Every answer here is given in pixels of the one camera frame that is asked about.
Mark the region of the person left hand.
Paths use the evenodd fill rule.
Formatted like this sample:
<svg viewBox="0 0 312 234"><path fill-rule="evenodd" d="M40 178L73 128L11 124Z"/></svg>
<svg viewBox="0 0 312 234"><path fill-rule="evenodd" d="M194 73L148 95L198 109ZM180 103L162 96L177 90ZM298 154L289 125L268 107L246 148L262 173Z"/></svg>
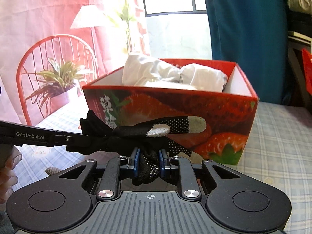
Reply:
<svg viewBox="0 0 312 234"><path fill-rule="evenodd" d="M1 144L1 206L13 193L18 178L13 171L22 160L22 154L14 145Z"/></svg>

